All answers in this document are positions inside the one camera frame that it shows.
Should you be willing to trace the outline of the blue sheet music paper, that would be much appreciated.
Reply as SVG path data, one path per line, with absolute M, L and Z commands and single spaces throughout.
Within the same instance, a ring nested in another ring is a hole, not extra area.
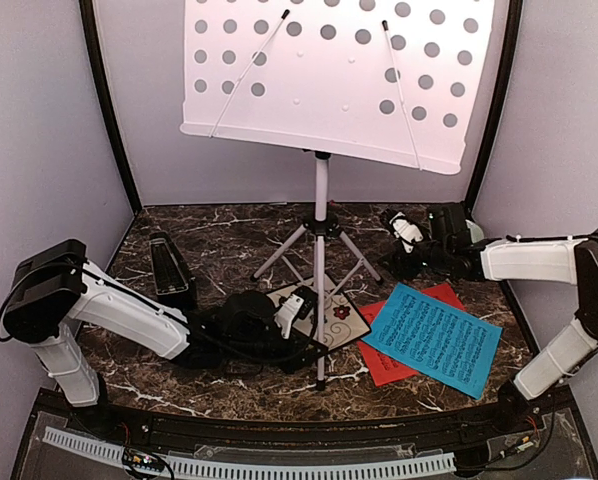
M 502 329 L 399 283 L 363 341 L 474 399 L 482 396 Z

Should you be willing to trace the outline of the white perforated music stand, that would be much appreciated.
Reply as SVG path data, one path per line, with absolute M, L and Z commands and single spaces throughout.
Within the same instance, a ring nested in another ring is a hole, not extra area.
M 330 157 L 459 173 L 494 19 L 491 1 L 188 1 L 181 131 L 315 154 L 323 293 Z

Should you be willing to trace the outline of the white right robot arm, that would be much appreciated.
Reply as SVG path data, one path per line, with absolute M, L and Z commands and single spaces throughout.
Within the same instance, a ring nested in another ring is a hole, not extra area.
M 576 286 L 578 307 L 573 319 L 501 387 L 501 403 L 489 413 L 489 424 L 496 432 L 513 432 L 528 416 L 526 401 L 541 396 L 598 353 L 598 229 L 567 236 L 487 238 L 458 203 L 429 208 L 426 226 L 393 209 L 386 209 L 380 219 L 396 239 L 388 268 L 400 279 L 412 279 L 428 268 L 469 281 Z

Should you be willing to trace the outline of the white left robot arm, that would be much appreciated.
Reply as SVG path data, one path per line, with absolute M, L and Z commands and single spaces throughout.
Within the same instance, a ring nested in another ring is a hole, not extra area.
M 314 291 L 301 286 L 281 305 L 249 290 L 202 312 L 176 308 L 114 280 L 87 258 L 83 242 L 68 239 L 18 264 L 0 306 L 0 342 L 29 345 L 72 412 L 99 436 L 110 436 L 120 427 L 119 412 L 108 405 L 105 381 L 68 321 L 103 328 L 189 370 L 236 358 L 294 371 L 328 351 L 317 337 L 318 320 L 311 320 L 308 333 L 294 328 L 316 302 Z

